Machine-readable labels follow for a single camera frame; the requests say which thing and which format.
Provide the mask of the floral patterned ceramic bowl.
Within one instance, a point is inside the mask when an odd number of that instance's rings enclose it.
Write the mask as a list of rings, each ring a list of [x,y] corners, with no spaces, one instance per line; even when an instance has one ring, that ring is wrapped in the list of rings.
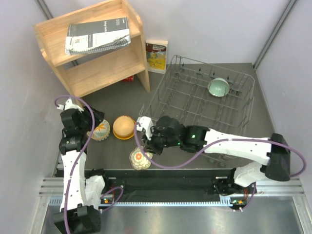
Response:
[[[151,162],[143,155],[138,147],[130,153],[129,160],[131,166],[137,171],[146,170],[151,166]]]

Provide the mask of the beige bird-pattern bowl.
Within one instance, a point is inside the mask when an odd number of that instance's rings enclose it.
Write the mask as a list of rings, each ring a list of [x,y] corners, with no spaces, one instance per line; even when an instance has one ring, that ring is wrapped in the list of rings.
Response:
[[[113,128],[117,127],[134,127],[134,121],[129,116],[119,116],[113,123]]]

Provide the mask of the grey wire dish rack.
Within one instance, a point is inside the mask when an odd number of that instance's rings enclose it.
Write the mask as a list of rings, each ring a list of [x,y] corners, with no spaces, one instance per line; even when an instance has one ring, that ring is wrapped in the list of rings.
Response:
[[[230,89],[224,97],[208,91],[215,78],[225,79]],[[149,105],[139,116],[156,122],[162,116],[185,126],[200,125],[232,135],[245,135],[254,103],[255,80],[248,74],[175,55],[167,66]]]

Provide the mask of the pale green ceramic bowl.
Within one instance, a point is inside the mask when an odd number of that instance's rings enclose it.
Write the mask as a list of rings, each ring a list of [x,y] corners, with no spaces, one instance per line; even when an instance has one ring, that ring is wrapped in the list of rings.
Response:
[[[217,98],[226,96],[230,91],[228,82],[223,78],[214,78],[208,84],[208,92]]]

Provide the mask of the black-white striped bowl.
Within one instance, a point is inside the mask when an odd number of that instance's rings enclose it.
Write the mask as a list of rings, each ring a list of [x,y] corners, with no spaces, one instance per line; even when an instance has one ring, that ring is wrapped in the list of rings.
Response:
[[[109,136],[109,132],[104,133],[104,132],[93,132],[91,139],[95,140],[95,141],[103,141],[105,140],[108,136]]]

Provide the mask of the yellow plastic bowl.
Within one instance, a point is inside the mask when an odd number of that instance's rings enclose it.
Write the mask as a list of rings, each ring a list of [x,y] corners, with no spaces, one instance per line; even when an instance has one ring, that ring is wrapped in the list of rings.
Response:
[[[128,140],[134,136],[134,127],[113,128],[113,134],[120,140]]]

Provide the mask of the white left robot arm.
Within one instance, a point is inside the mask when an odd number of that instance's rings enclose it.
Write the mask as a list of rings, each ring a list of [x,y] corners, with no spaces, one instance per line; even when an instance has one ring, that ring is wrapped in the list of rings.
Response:
[[[53,222],[63,234],[95,234],[101,229],[99,198],[101,193],[109,191],[111,182],[102,176],[102,170],[85,177],[85,143],[88,142],[87,132],[102,123],[104,116],[103,112],[88,111],[86,107],[67,109],[60,114],[63,198]]]

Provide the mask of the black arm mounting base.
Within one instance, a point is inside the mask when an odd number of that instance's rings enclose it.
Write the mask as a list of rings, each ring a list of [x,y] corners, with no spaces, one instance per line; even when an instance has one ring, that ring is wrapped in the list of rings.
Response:
[[[104,191],[114,187],[120,202],[208,202],[219,201],[220,195],[252,194],[254,185],[247,188],[232,183],[230,169],[97,169],[86,170],[85,176],[102,175]]]

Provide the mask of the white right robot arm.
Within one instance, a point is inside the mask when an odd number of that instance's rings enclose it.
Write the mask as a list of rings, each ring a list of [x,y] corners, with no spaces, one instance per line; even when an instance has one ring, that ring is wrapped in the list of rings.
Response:
[[[169,116],[162,116],[156,123],[149,117],[139,117],[136,130],[144,133],[145,150],[153,154],[161,154],[164,148],[179,147],[188,153],[249,159],[249,164],[231,170],[227,185],[233,193],[264,179],[285,182],[291,178],[291,152],[281,134],[273,133],[269,138],[236,136],[204,126],[184,126]]]

